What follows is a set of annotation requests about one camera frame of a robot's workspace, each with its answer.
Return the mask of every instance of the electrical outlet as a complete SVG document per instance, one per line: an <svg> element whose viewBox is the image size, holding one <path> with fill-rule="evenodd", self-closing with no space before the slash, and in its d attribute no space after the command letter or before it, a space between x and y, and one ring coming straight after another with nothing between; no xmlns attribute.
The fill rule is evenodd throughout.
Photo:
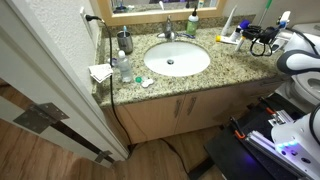
<svg viewBox="0 0 320 180"><path fill-rule="evenodd" d="M89 22L88 22L88 21L86 20L86 18L85 18L86 12L85 12L85 10L84 10L84 7L81 7L81 8L80 8L80 16L81 16L81 18L82 18L82 20L83 20L83 23L84 23L84 25L86 26L87 31L88 31L91 39L92 39L92 31L91 31Z"/></svg>

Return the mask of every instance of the soap dispenser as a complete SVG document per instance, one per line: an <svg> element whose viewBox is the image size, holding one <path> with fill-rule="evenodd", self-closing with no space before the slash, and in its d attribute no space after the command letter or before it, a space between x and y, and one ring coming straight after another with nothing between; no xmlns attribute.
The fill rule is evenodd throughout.
<svg viewBox="0 0 320 180"><path fill-rule="evenodd" d="M188 24L187 24L187 34L189 35L195 35L196 30L198 27L199 17L197 16L197 6L194 7L194 11L188 18Z"/></svg>

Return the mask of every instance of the wooden floor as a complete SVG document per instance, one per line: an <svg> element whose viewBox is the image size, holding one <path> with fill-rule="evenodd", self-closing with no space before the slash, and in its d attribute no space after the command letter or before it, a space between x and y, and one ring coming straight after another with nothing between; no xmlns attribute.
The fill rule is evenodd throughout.
<svg viewBox="0 0 320 180"><path fill-rule="evenodd" d="M12 87L0 88L13 101L27 102ZM165 138L181 155L187 171L207 157L203 144L219 133L209 128ZM126 161L111 168L65 150L0 119L0 180L66 179L66 180L186 180L182 162L167 144L153 140L139 144ZM201 179L220 180L221 172L214 166Z"/></svg>

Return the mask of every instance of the door frame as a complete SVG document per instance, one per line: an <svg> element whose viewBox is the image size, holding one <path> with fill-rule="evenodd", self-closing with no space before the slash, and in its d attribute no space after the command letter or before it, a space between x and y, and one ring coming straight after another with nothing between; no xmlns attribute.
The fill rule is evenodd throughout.
<svg viewBox="0 0 320 180"><path fill-rule="evenodd" d="M0 4L0 77L36 104L54 103L70 117L62 122L101 150L111 151L114 160L124 160L127 149L27 3Z"/></svg>

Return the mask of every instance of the wall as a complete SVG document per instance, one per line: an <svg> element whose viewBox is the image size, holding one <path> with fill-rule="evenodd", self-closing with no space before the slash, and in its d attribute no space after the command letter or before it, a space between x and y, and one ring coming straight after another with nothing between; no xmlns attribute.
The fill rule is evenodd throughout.
<svg viewBox="0 0 320 180"><path fill-rule="evenodd" d="M92 90L88 66L95 61L99 33L97 22L90 22L91 39L83 20L80 7L93 14L88 0L26 0L43 27L47 30L62 54L72 66L80 81L89 92Z"/></svg>
<svg viewBox="0 0 320 180"><path fill-rule="evenodd" d="M229 16L237 4L236 15L257 14L253 23L258 24L263 14L267 0L227 0L224 16ZM290 10L290 26L300 23L320 22L319 0L274 0L262 23L263 27L274 26L284 11Z"/></svg>

